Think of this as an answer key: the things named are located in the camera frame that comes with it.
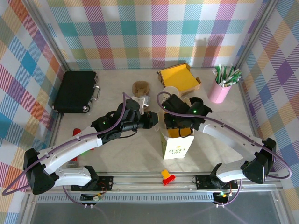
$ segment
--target colorful checkered backdrop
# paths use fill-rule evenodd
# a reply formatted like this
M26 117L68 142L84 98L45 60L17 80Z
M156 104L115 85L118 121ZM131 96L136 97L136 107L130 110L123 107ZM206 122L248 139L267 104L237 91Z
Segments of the colorful checkered backdrop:
M25 150L47 147L64 72L21 0L0 0L0 29L0 224L14 224L24 192L1 193L21 173Z
M283 181L289 205L299 223L299 1L281 0L242 66L246 98L263 139L278 144L291 166ZM276 161L275 169L284 167Z
M265 2L35 0L75 70L231 64Z

